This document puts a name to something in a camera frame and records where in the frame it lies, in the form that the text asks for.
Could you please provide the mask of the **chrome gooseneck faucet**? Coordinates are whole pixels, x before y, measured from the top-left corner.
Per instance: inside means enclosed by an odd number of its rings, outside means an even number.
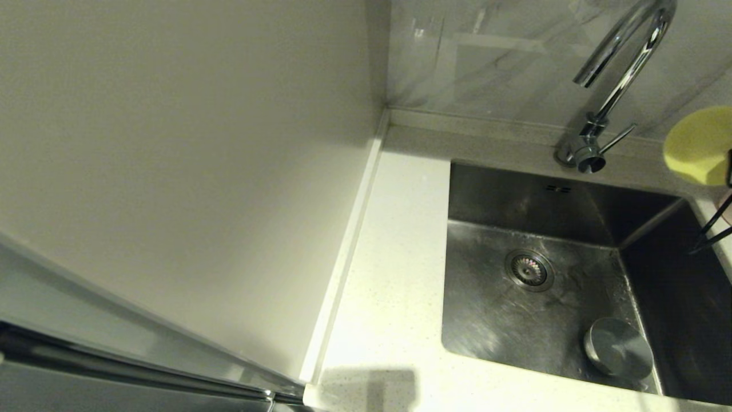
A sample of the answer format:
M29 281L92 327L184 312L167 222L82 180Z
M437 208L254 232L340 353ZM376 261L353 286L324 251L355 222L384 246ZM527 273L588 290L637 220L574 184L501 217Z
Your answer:
M581 174L594 174L606 166L606 152L635 130L632 123L604 146L599 138L609 125L609 117L620 99L646 67L669 31L677 11L678 0L637 0L602 39L584 62L573 81L588 88L611 65L625 44L641 26L648 25L643 42L596 112L587 112L583 128L575 136L564 138L554 152L556 161Z

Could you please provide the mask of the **pale grey bowl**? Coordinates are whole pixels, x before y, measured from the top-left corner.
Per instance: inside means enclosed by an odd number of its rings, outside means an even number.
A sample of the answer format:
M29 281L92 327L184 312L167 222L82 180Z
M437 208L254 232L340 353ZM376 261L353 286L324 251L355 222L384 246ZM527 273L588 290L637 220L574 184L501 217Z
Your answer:
M600 318L583 336L589 362L604 375L640 381L651 375L654 356L643 334L624 320Z

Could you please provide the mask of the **yellow bowl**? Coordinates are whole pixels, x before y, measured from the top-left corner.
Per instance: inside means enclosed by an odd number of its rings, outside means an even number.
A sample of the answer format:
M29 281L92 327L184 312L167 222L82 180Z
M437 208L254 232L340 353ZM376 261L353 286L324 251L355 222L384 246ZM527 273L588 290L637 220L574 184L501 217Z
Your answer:
M732 150L732 105L714 105L682 118L662 146L666 166L683 180L727 185Z

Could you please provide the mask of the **stainless steel sink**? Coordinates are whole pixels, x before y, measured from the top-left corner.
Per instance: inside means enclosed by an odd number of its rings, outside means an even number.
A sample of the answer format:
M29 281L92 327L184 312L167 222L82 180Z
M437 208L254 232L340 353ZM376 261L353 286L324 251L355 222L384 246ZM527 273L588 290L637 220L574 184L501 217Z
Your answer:
M452 162L441 341L453 354L601 385L732 407L732 282L682 197ZM530 249L551 289L508 279ZM600 318L624 320L654 356L649 377L601 373L583 349Z

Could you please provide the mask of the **white counter edge strip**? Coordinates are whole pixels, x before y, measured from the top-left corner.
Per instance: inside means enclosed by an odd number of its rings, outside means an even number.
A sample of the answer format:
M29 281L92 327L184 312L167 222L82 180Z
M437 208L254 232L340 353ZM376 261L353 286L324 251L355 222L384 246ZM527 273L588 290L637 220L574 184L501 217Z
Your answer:
M376 178L384 140L391 122L391 109L384 109L379 119L376 134L369 143L368 159L364 166L363 177L356 192L355 202L349 215L343 239L340 243L331 277L324 295L319 317L309 341L308 352L300 371L300 380L306 384L316 384L320 380L327 347L332 335L340 302L357 247L359 232L363 226L364 214L368 208L369 196Z

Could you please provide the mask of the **round metal drain strainer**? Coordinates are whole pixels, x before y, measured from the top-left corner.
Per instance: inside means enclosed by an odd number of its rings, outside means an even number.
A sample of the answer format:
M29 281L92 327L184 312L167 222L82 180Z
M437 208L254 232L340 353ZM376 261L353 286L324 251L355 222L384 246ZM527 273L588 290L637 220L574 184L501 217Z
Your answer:
M504 258L509 280L529 292L543 292L554 286L556 271L549 258L538 251L515 249Z

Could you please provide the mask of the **tall white cabinet panel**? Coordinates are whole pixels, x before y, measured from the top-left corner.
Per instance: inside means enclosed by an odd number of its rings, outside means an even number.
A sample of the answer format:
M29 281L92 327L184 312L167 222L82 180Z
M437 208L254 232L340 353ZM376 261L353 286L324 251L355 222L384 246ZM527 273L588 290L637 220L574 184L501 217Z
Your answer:
M298 382L391 0L0 0L0 235Z

